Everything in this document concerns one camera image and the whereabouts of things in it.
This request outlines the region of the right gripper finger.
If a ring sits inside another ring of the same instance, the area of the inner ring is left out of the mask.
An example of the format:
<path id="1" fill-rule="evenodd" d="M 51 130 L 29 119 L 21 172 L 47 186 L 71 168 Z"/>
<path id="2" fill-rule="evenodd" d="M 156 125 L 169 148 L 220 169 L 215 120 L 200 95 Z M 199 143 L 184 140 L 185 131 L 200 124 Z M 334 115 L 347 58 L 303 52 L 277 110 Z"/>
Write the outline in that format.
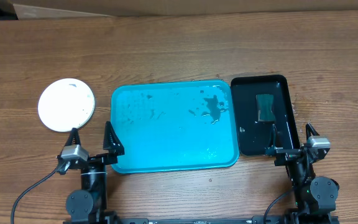
<path id="1" fill-rule="evenodd" d="M 319 136 L 319 133 L 315 130 L 311 123 L 307 123 L 305 125 L 306 129 L 306 137 L 309 138 L 311 136 Z"/>
<path id="2" fill-rule="evenodd" d="M 277 142 L 277 136 L 278 136 L 278 131 L 277 131 L 277 127 L 275 124 L 272 125 L 272 129 L 271 129 L 271 133 L 270 133 L 270 140 L 269 140 L 269 144 L 268 147 L 270 149 L 276 149 L 276 142 Z"/>

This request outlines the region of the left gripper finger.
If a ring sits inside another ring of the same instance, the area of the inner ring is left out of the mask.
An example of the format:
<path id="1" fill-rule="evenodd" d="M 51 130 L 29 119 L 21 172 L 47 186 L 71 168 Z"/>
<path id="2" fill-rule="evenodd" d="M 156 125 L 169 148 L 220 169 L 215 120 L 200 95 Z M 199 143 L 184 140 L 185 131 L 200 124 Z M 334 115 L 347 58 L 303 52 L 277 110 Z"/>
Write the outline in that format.
<path id="1" fill-rule="evenodd" d="M 117 137 L 110 121 L 107 121 L 105 124 L 103 149 L 115 156 L 124 155 L 124 146 Z"/>
<path id="2" fill-rule="evenodd" d="M 81 141 L 80 141 L 80 136 L 78 133 L 78 129 L 77 128 L 72 128 L 69 134 L 69 137 L 65 143 L 65 146 L 72 146 L 72 145 L 80 145 Z"/>

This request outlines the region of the white plate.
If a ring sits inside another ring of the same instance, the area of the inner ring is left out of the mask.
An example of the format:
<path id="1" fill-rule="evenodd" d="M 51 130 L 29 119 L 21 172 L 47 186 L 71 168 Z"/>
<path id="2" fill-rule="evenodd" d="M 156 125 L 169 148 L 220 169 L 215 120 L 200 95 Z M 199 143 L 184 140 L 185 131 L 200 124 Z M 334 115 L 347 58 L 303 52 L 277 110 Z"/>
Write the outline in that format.
<path id="1" fill-rule="evenodd" d="M 96 99 L 91 88 L 75 78 L 64 78 L 50 84 L 38 102 L 41 122 L 56 132 L 83 127 L 92 117 Z"/>

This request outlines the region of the dark green sponge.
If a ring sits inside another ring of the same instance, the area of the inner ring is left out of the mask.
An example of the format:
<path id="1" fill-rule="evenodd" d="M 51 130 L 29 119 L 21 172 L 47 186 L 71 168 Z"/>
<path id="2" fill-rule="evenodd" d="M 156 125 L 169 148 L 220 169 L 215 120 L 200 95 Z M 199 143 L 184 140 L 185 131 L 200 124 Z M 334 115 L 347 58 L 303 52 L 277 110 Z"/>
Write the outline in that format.
<path id="1" fill-rule="evenodd" d="M 256 96 L 257 116 L 259 122 L 274 122 L 273 95 L 261 94 Z"/>

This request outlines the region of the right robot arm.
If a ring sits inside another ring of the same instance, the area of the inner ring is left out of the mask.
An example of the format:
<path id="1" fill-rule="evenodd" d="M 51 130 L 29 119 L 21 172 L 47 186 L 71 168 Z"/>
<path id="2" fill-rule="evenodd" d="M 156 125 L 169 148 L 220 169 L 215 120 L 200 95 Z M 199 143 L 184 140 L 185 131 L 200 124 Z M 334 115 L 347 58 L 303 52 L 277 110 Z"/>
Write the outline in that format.
<path id="1" fill-rule="evenodd" d="M 306 126 L 306 142 L 298 149 L 284 149 L 279 141 L 275 125 L 270 132 L 269 144 L 265 153 L 274 156 L 276 166 L 284 166 L 291 180 L 291 189 L 276 198 L 266 209 L 263 222 L 266 223 L 271 208 L 287 195 L 293 194 L 296 208 L 288 209 L 281 223 L 338 223 L 331 212 L 336 209 L 339 184 L 328 177 L 316 176 L 313 163 L 323 160 L 331 143 L 319 135 L 314 127 Z"/>

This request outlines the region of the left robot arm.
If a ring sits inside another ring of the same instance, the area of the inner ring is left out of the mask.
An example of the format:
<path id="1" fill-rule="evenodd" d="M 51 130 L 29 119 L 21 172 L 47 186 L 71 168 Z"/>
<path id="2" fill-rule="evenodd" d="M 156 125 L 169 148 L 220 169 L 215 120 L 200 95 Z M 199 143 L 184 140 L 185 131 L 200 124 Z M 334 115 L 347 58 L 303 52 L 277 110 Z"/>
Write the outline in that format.
<path id="1" fill-rule="evenodd" d="M 114 211 L 107 210 L 106 166 L 117 163 L 124 155 L 124 146 L 117 137 L 111 122 L 104 128 L 103 154 L 90 156 L 81 145 L 78 130 L 73 128 L 61 153 L 57 156 L 57 173 L 64 175 L 68 170 L 81 171 L 81 189 L 73 191 L 66 200 L 70 215 L 68 223 L 121 223 Z"/>

